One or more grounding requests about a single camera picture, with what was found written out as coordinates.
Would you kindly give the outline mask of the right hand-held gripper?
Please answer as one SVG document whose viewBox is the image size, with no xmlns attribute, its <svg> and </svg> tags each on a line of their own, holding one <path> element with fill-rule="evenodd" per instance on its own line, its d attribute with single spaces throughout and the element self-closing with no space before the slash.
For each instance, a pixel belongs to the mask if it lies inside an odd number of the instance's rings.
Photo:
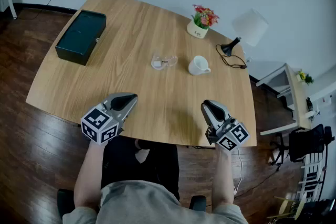
<svg viewBox="0 0 336 224">
<path fill-rule="evenodd" d="M 225 151 L 232 151 L 249 139 L 249 132 L 245 126 L 237 119 L 230 118 L 227 107 L 221 103 L 204 100 L 201 104 L 201 112 L 208 125 L 205 136 L 210 144 L 215 143 Z M 217 127 L 217 120 L 226 121 Z"/>
</svg>

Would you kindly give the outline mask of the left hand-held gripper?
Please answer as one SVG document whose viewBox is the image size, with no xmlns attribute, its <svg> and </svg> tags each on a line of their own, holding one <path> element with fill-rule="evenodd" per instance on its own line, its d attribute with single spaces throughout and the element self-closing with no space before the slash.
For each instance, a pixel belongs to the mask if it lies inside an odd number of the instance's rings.
<svg viewBox="0 0 336 224">
<path fill-rule="evenodd" d="M 108 95 L 81 118 L 82 133 L 98 145 L 109 142 L 123 131 L 124 122 L 137 101 L 135 93 Z"/>
</svg>

